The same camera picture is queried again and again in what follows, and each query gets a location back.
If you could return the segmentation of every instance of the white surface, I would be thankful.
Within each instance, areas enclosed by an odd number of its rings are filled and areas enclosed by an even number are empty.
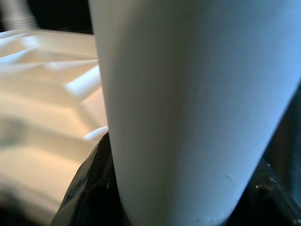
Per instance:
[[[301,76],[301,2],[90,0],[134,226],[217,226]]]
[[[0,205],[49,225],[106,125],[93,36],[0,33]]]

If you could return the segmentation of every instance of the white cylinder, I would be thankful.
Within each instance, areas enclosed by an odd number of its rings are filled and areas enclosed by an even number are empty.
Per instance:
[[[133,226],[229,217],[301,75],[299,0],[90,0]]]

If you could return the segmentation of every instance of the white cup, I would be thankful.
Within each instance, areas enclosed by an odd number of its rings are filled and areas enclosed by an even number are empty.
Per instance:
[[[133,226],[217,226],[301,75],[300,1],[90,0]]]

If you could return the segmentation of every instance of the styrofoam tray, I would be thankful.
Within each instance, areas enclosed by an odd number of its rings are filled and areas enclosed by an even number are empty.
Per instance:
[[[92,35],[0,33],[0,204],[49,224],[106,125]]]

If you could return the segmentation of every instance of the white plastic cup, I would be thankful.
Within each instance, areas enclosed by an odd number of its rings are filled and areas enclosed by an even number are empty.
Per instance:
[[[300,1],[90,7],[128,218],[133,226],[222,224],[300,81]]]

